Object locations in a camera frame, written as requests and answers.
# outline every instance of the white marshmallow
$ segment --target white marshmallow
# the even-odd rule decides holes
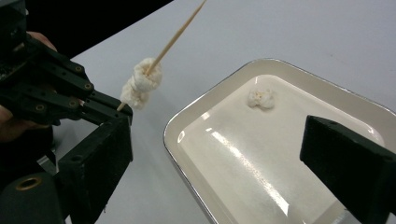
[[[274,94],[270,89],[265,91],[251,90],[247,98],[247,104],[250,107],[258,105],[263,109],[271,109],[275,105]]]
[[[163,79],[163,72],[161,69],[161,64],[158,63],[150,72],[146,75],[145,72],[149,69],[155,59],[146,58],[134,67],[134,89],[137,91],[153,91],[158,88]]]
[[[157,63],[150,74],[145,74],[154,61],[153,58],[146,58],[134,67],[133,75],[122,87],[121,102],[135,109],[142,109],[145,106],[149,100],[149,92],[157,89],[163,79],[160,63]]]
[[[148,92],[136,91],[134,78],[131,77],[122,87],[120,101],[134,109],[142,109],[149,100]]]

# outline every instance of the tray rim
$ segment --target tray rim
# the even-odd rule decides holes
[[[201,208],[204,210],[206,216],[213,222],[216,224],[219,224],[218,219],[215,217],[215,215],[212,213],[212,211],[210,210],[210,208],[208,207],[208,205],[206,204],[206,202],[204,201],[203,197],[200,195],[200,192],[198,192],[198,190],[196,189],[196,187],[191,183],[191,180],[189,179],[188,175],[186,174],[185,170],[183,170],[183,168],[181,167],[181,165],[177,162],[177,158],[174,155],[174,153],[172,152],[172,150],[169,148],[169,146],[166,144],[167,143],[167,136],[168,136],[168,132],[170,130],[170,126],[173,124],[173,122],[182,114],[184,113],[186,110],[188,110],[190,107],[192,107],[193,105],[195,105],[196,103],[200,102],[203,100],[204,97],[206,97],[210,92],[214,91],[218,86],[220,86],[221,84],[223,84],[225,81],[227,81],[230,77],[234,76],[235,74],[237,74],[238,72],[240,72],[242,69],[246,68],[247,66],[254,64],[254,63],[261,63],[261,62],[274,62],[274,63],[281,63],[284,64],[292,69],[298,70],[300,72],[305,73],[306,75],[317,79],[318,81],[323,82],[326,85],[329,85],[333,88],[336,88],[337,90],[343,92],[344,94],[350,94],[352,97],[355,97],[356,99],[362,100],[367,102],[370,105],[376,106],[378,109],[383,110],[383,112],[388,113],[390,116],[393,116],[394,118],[396,118],[396,113],[394,111],[392,111],[391,109],[387,108],[384,105],[381,105],[367,97],[364,97],[360,94],[357,94],[354,91],[350,91],[349,89],[346,89],[344,87],[341,87],[333,82],[330,82],[329,80],[319,77],[317,75],[314,75],[310,72],[307,72],[306,70],[295,66],[291,63],[287,63],[285,61],[276,59],[276,58],[261,58],[261,59],[256,59],[250,62],[247,62],[245,64],[243,64],[242,66],[240,66],[238,69],[236,69],[233,73],[231,73],[230,75],[228,75],[226,78],[224,78],[223,80],[221,80],[219,83],[215,84],[212,88],[210,88],[208,91],[206,91],[205,93],[203,93],[201,96],[199,96],[198,98],[196,98],[194,101],[192,101],[191,103],[189,103],[188,105],[186,105],[185,107],[183,107],[182,109],[180,109],[172,118],[169,119],[169,121],[167,122],[164,130],[163,130],[163,143],[165,146],[166,151],[168,152],[168,156],[170,157],[171,161],[173,161],[174,166],[177,168],[179,174],[181,175],[182,179],[184,180],[185,184],[187,185],[187,187],[189,188],[189,190],[191,191],[191,193],[194,195],[196,201],[198,202],[198,204],[201,206]]]

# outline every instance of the black background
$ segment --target black background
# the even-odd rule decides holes
[[[72,58],[170,2],[25,0],[27,31],[45,35]]]

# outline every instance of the black mechanical part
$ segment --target black mechanical part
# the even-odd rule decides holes
[[[307,116],[300,153],[361,223],[386,223],[396,209],[396,155],[335,121]]]
[[[0,105],[48,128],[0,143],[0,223],[94,223],[132,161],[133,111],[94,88],[82,65],[26,34],[23,0],[0,0]],[[56,164],[52,125],[99,127]]]
[[[57,189],[46,172],[23,176],[11,182],[0,197],[0,223],[64,223]]]

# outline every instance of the marshmallow on skewer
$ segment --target marshmallow on skewer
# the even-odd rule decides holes
[[[189,26],[195,15],[201,10],[206,0],[204,0],[198,8],[192,13],[189,19],[178,29],[172,39],[168,42],[160,55],[153,61],[145,59],[134,68],[134,75],[122,88],[120,97],[121,104],[117,111],[121,111],[125,105],[132,108],[142,109],[149,98],[149,91],[155,90],[161,83],[162,72],[161,66],[158,65],[166,52],[175,44],[184,30]]]
[[[134,67],[133,75],[122,87],[120,101],[123,104],[142,109],[149,100],[149,92],[160,86],[163,79],[160,63],[157,63],[148,75],[145,74],[154,61],[154,58],[146,58]]]

